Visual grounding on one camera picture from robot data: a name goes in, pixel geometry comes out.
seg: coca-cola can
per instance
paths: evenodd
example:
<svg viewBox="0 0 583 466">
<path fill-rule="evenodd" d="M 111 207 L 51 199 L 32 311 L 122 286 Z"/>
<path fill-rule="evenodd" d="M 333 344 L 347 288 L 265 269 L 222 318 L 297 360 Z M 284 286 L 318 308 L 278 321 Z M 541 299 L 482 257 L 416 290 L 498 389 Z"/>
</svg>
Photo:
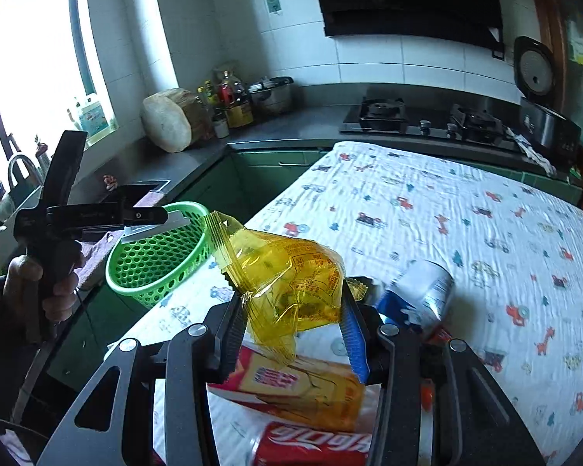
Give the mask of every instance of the coca-cola can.
<svg viewBox="0 0 583 466">
<path fill-rule="evenodd" d="M 253 440 L 247 466 L 364 466 L 370 446 L 370 434 L 272 422 Z"/>
</svg>

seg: gray countertop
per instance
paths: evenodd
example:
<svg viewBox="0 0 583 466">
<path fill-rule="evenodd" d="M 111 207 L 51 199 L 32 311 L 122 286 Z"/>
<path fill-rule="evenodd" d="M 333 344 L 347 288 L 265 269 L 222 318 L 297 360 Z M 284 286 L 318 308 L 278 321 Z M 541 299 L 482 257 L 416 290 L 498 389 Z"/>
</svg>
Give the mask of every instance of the gray countertop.
<svg viewBox="0 0 583 466">
<path fill-rule="evenodd" d="M 454 146 L 448 141 L 438 139 L 399 134 L 339 133 L 339 127 L 349 110 L 350 107 L 344 105 L 305 108 L 243 130 L 232 130 L 227 138 L 202 141 L 183 152 L 172 154 L 162 151 L 148 138 L 142 138 L 78 183 L 72 190 L 70 202 L 88 203 L 103 198 L 107 194 L 103 176 L 110 174 L 117 178 L 119 184 L 167 180 L 168 184 L 160 193 L 163 193 L 161 203 L 169 203 L 232 151 L 330 149 L 335 143 L 346 140 L 364 141 L 447 159 L 478 160 L 544 175 L 542 168 L 525 155 L 506 153 L 486 146 L 477 146 L 473 156 L 466 146 Z M 573 177 L 571 182 L 580 185 Z"/>
</svg>

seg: gas stove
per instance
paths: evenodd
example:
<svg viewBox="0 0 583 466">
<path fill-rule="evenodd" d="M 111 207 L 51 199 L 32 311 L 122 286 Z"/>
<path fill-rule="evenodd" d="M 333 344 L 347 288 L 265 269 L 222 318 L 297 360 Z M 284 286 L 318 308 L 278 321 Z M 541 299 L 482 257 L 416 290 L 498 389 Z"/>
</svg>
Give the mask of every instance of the gas stove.
<svg viewBox="0 0 583 466">
<path fill-rule="evenodd" d="M 485 111 L 453 105 L 449 113 L 406 107 L 402 99 L 365 100 L 351 108 L 339 133 L 390 135 L 398 139 L 445 140 L 445 145 L 484 147 L 522 154 L 503 123 Z"/>
</svg>

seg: faucet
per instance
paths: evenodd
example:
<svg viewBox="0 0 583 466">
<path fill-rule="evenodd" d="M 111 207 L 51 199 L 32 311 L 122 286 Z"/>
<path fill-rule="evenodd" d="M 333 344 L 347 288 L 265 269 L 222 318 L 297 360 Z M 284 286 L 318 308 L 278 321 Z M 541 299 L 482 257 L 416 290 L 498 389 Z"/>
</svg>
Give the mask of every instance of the faucet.
<svg viewBox="0 0 583 466">
<path fill-rule="evenodd" d="M 42 186 L 44 184 L 44 180 L 41 177 L 37 167 L 35 166 L 35 163 L 33 163 L 31 159 L 26 156 L 26 154 L 18 152 L 17 154 L 13 154 L 11 156 L 11 159 L 9 159 L 9 167 L 7 168 L 7 179 L 9 181 L 9 188 L 11 191 L 13 190 L 13 167 L 15 166 L 17 160 L 22 160 L 24 166 L 28 170 L 28 174 L 35 177 L 38 183 L 34 184 L 35 187 Z"/>
</svg>

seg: window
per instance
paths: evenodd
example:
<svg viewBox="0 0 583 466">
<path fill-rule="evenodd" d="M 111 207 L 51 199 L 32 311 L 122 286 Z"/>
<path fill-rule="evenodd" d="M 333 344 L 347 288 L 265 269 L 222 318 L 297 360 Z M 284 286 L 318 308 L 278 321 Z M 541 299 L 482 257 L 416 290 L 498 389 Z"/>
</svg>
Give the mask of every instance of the window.
<svg viewBox="0 0 583 466">
<path fill-rule="evenodd" d="M 0 180 L 7 189 L 8 135 L 37 164 L 35 137 L 51 155 L 63 131 L 73 128 L 67 108 L 93 92 L 76 5 L 7 0 L 0 7 Z"/>
</svg>

